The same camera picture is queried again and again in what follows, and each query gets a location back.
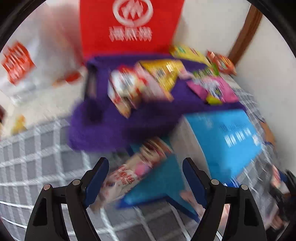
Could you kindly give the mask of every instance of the purple cloth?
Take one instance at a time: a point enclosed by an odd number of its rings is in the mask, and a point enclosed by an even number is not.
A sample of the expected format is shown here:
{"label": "purple cloth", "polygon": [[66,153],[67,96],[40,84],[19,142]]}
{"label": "purple cloth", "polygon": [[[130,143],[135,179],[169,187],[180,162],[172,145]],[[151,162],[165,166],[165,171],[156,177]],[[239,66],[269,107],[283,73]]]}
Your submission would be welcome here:
{"label": "purple cloth", "polygon": [[[87,66],[97,69],[96,99],[87,98],[80,103],[71,118],[69,145],[75,150],[113,151],[139,143],[146,138],[167,135],[185,113],[245,109],[237,102],[210,106],[190,90],[184,80],[178,80],[172,90],[175,98],[170,102],[142,103],[133,110],[130,118],[123,117],[107,95],[111,71],[120,65],[133,66],[139,60],[171,58],[169,55],[100,56],[91,59]],[[205,65],[182,60],[188,71],[204,69]]]}

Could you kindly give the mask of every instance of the red snack package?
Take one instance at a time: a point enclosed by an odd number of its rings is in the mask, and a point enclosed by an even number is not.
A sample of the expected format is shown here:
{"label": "red snack package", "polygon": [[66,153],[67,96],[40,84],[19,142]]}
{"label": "red snack package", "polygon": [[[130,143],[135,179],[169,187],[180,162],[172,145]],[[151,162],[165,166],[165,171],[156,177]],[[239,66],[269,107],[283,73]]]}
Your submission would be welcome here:
{"label": "red snack package", "polygon": [[212,64],[216,64],[219,72],[224,74],[234,74],[236,75],[234,64],[231,60],[223,55],[216,54],[214,52],[207,52],[207,58]]}

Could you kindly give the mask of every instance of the white logo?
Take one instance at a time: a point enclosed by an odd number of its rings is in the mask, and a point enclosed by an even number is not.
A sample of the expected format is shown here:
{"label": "white logo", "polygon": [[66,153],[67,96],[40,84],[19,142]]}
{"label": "white logo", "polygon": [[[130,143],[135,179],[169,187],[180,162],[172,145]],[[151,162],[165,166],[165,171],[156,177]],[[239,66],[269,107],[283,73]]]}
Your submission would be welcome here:
{"label": "white logo", "polygon": [[[125,7],[121,7],[123,3],[127,2]],[[139,27],[143,26],[144,24],[148,23],[149,20],[152,18],[153,15],[153,7],[150,0],[142,0],[148,6],[146,13],[143,14],[143,4],[140,3],[138,0],[116,0],[113,4],[113,14],[117,21],[126,27]]]}

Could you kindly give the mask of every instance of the gray plaid fabric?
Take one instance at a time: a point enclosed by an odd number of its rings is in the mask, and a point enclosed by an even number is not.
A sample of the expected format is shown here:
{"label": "gray plaid fabric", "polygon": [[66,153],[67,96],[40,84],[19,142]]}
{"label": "gray plaid fabric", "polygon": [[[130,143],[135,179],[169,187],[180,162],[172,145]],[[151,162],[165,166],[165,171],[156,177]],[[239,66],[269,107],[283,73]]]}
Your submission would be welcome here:
{"label": "gray plaid fabric", "polygon": [[[240,89],[235,92],[247,107],[257,131],[263,135],[256,118],[261,115],[253,96]],[[74,152],[66,144],[68,127],[67,118],[57,118],[0,142],[0,214],[16,241],[24,240],[31,211],[43,185],[67,185],[73,179],[81,178],[102,156],[109,160],[110,171],[129,158],[125,150]],[[272,148],[263,146],[263,152],[238,177],[240,183],[250,187],[263,220],[273,205],[268,187],[274,156]],[[67,205],[63,204],[62,209],[70,239],[77,240]],[[110,204],[99,214],[87,211],[102,241],[190,240],[198,226],[165,201],[122,210]]]}

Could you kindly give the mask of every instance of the red white packet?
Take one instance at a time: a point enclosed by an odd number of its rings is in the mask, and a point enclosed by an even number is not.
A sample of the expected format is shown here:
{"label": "red white packet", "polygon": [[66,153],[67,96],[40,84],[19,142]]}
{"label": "red white packet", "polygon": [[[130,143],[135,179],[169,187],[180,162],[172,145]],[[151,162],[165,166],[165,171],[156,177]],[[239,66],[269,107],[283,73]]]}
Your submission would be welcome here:
{"label": "red white packet", "polygon": [[104,204],[121,198],[173,151],[160,138],[147,140],[125,164],[108,174],[90,208],[98,211]]}

